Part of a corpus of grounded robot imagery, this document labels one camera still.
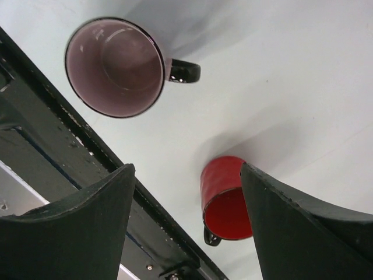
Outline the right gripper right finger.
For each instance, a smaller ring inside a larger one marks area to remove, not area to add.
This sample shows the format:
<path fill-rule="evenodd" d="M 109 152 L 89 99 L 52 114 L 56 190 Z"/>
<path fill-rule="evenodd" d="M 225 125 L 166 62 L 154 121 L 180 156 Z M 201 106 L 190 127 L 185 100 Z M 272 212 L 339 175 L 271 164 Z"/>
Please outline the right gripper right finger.
<path fill-rule="evenodd" d="M 263 279 L 371 279 L 372 215 L 317 199 L 251 164 L 242 190 Z"/>

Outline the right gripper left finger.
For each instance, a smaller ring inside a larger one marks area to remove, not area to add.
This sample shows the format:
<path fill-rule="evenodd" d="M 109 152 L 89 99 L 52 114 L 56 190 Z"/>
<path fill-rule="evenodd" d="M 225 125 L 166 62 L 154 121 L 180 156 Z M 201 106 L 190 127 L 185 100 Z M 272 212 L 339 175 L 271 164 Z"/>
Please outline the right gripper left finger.
<path fill-rule="evenodd" d="M 2 279 L 116 279 L 135 190 L 125 164 L 63 199 L 1 218 Z"/>

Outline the red mug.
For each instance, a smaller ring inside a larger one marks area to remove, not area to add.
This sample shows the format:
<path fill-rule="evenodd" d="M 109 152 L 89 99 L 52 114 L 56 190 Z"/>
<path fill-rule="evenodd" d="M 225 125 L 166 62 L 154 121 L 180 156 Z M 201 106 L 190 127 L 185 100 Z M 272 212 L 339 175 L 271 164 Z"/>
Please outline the red mug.
<path fill-rule="evenodd" d="M 203 238 L 209 246 L 253 235 L 240 176 L 244 162 L 239 157 L 221 156 L 211 160 L 200 175 Z"/>

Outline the lilac mug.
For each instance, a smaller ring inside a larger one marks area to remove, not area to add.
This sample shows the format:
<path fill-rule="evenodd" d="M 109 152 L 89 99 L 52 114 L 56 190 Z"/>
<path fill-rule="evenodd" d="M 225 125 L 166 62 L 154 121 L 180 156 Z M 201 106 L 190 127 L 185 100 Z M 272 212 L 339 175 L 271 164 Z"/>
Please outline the lilac mug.
<path fill-rule="evenodd" d="M 200 65 L 167 57 L 145 29 L 117 17 L 80 25 L 68 41 L 64 64 L 77 97 L 112 118 L 149 110 L 166 81 L 196 83 L 201 76 Z"/>

